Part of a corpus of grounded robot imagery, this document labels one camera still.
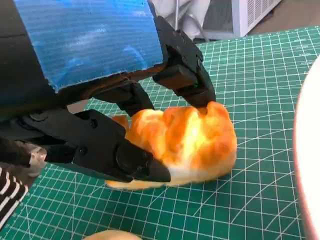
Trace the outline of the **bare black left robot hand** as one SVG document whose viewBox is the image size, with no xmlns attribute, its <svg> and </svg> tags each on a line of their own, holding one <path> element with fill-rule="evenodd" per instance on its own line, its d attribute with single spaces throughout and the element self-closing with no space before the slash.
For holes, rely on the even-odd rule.
<svg viewBox="0 0 320 240">
<path fill-rule="evenodd" d="M 18 142 L 46 160 L 108 180 L 169 182 L 159 157 L 125 139 L 96 111 L 68 105 L 97 98 L 132 116 L 153 104 L 153 80 L 193 107 L 216 100 L 203 54 L 149 0 L 3 0 L 0 3 L 0 160 L 30 166 Z"/>
</svg>

